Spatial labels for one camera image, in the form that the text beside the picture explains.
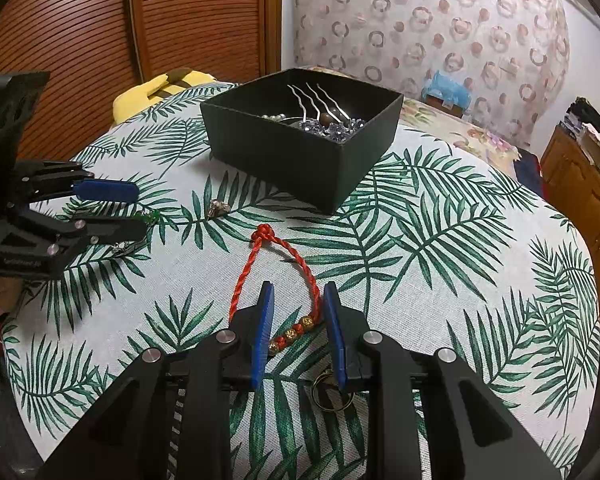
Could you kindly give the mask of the left hand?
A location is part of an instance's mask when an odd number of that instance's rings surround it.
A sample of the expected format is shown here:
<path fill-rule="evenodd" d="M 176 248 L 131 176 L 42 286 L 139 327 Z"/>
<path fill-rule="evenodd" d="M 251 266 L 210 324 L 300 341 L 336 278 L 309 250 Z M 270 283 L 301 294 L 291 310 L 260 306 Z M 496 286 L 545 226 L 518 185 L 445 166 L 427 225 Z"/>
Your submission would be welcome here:
<path fill-rule="evenodd" d="M 9 314 L 19 306 L 22 289 L 22 278 L 0 276 L 0 316 Z"/>

